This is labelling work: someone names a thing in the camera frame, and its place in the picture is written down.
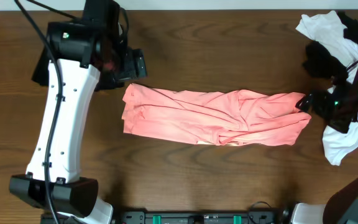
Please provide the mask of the pink t-shirt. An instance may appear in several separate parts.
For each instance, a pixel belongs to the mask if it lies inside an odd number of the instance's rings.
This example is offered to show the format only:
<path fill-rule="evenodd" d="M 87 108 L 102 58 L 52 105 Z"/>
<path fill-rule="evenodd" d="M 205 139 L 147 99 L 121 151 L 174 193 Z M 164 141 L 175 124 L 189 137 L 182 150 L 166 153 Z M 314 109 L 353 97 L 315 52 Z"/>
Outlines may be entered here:
<path fill-rule="evenodd" d="M 133 83 L 123 96 L 123 131 L 187 144 L 291 146 L 311 119 L 295 106 L 303 96 L 170 91 Z"/>

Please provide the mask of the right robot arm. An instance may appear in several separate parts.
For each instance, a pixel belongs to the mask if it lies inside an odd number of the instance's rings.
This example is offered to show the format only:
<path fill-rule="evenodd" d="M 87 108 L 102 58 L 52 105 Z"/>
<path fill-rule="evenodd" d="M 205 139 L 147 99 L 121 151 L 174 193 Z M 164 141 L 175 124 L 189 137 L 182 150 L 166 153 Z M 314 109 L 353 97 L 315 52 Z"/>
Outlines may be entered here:
<path fill-rule="evenodd" d="M 314 110 L 330 128 L 341 133 L 338 140 L 333 133 L 326 133 L 323 138 L 325 154 L 335 164 L 358 147 L 358 62 L 355 65 L 352 83 L 337 84 L 332 91 L 314 91 L 296 104 L 301 111 Z M 292 211 L 283 214 L 283 220 L 292 224 L 358 224 L 358 178 L 323 205 L 297 203 Z"/>

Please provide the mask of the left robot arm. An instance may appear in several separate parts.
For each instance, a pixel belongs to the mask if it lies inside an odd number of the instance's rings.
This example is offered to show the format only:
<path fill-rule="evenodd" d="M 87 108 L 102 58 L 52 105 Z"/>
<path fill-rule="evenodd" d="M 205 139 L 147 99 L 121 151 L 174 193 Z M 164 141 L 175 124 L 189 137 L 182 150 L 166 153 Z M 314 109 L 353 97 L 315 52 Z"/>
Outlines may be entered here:
<path fill-rule="evenodd" d="M 126 11 L 113 0 L 86 1 L 81 17 L 50 22 L 33 81 L 48 88 L 44 116 L 24 174 L 10 193 L 47 212 L 42 223 L 111 223 L 98 181 L 81 176 L 83 131 L 94 92 L 146 76 L 144 53 L 127 43 Z"/>

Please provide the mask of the black folded fabric bag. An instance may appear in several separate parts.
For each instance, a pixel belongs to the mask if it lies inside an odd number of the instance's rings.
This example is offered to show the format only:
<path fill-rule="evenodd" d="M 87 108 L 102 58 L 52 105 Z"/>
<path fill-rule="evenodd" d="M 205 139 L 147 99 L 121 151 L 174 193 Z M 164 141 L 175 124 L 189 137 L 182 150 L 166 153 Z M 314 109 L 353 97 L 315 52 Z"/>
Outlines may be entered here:
<path fill-rule="evenodd" d="M 49 57 L 46 49 L 43 49 L 39 62 L 32 75 L 32 81 L 38 83 L 40 86 L 47 86 L 49 82 L 48 74 Z M 116 63 L 112 60 L 108 62 L 95 61 L 96 68 L 101 69 L 99 82 L 95 87 L 95 91 L 113 90 L 115 88 L 122 88 L 123 82 L 117 82 L 115 72 L 118 71 Z"/>

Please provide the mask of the black t-shirt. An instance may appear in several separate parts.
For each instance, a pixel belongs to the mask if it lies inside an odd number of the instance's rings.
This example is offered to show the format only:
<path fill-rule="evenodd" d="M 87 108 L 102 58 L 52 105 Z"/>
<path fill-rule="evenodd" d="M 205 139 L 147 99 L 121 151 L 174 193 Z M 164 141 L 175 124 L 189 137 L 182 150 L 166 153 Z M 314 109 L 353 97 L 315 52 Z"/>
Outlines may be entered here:
<path fill-rule="evenodd" d="M 355 42 L 358 45 L 358 20 L 349 17 L 344 11 L 337 12 L 341 22 L 346 26 L 344 29 L 344 37 Z M 305 47 L 306 61 L 303 63 L 304 69 L 310 76 L 316 78 L 330 79 L 332 77 L 345 79 L 344 70 L 339 68 L 333 62 L 333 59 L 328 58 L 328 53 L 323 52 L 323 47 L 311 40 Z M 358 60 L 351 66 L 358 65 Z"/>

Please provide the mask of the white t-shirt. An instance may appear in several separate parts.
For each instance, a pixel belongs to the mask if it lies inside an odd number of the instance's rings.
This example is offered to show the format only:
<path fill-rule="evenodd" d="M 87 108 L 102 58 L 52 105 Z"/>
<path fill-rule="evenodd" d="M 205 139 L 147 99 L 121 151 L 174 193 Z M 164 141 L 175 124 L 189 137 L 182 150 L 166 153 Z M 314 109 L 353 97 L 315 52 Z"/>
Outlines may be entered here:
<path fill-rule="evenodd" d="M 337 12 L 330 11 L 311 17 L 303 14 L 296 30 L 320 44 L 328 58 L 344 70 L 345 80 L 352 83 L 358 65 L 351 65 L 358 60 L 358 45 L 344 37 L 345 28 Z M 358 147 L 358 123 L 352 122 L 346 134 L 326 126 L 322 142 L 326 159 L 331 165 L 339 166 L 342 159 Z"/>

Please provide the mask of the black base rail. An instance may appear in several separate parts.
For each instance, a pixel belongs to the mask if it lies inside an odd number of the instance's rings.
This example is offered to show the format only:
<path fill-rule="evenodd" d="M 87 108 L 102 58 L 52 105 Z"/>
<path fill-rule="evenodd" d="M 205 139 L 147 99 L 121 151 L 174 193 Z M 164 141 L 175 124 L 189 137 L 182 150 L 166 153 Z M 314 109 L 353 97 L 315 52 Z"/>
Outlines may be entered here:
<path fill-rule="evenodd" d="M 256 208 L 237 213 L 168 213 L 130 211 L 114 215 L 109 224 L 282 224 L 290 223 L 289 213 Z"/>

